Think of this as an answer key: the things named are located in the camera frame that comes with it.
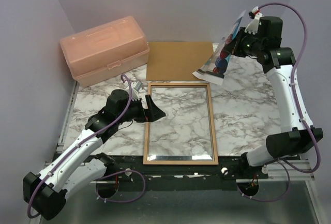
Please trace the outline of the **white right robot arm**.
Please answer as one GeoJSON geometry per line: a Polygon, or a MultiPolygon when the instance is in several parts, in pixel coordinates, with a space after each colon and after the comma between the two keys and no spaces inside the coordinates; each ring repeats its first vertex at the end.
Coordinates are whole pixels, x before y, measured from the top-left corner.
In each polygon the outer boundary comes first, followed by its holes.
{"type": "Polygon", "coordinates": [[[323,138],[309,117],[293,71],[296,60],[291,48],[281,47],[283,21],[279,17],[256,16],[247,27],[240,28],[234,39],[233,55],[254,56],[274,90],[281,132],[269,135],[264,145],[248,152],[238,165],[238,173],[250,178],[261,166],[274,159],[309,151],[323,138]]]}

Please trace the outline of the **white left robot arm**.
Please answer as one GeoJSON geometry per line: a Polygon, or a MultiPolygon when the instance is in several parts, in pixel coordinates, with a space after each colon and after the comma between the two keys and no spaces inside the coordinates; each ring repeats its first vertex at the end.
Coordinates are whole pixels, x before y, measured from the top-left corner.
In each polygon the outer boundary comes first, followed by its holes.
{"type": "Polygon", "coordinates": [[[30,219],[42,216],[54,218],[64,207],[70,194],[91,181],[109,180],[114,176],[115,160],[105,153],[97,154],[81,168],[90,154],[105,144],[124,122],[152,123],[166,114],[150,95],[145,95],[147,108],[140,98],[133,99],[132,91],[113,90],[106,105],[92,115],[77,139],[52,163],[37,174],[23,178],[23,199],[28,204],[30,219]]]}

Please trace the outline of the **brown frame backing board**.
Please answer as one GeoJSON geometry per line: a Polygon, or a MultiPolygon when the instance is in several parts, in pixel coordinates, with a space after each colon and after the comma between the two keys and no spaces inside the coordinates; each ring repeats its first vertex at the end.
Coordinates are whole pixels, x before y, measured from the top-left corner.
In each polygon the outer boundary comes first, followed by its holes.
{"type": "Polygon", "coordinates": [[[148,81],[197,81],[193,73],[213,54],[213,43],[149,42],[148,81]]]}

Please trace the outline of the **photo print with balloons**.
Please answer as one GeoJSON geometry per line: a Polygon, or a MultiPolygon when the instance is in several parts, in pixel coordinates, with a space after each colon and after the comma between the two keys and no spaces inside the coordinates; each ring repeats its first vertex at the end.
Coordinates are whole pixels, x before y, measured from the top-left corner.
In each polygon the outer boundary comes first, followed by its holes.
{"type": "Polygon", "coordinates": [[[192,73],[194,77],[212,84],[223,84],[224,76],[231,58],[231,52],[227,52],[224,47],[236,37],[245,12],[246,11],[244,10],[236,18],[230,30],[223,36],[222,40],[217,45],[212,56],[202,67],[192,73]]]}

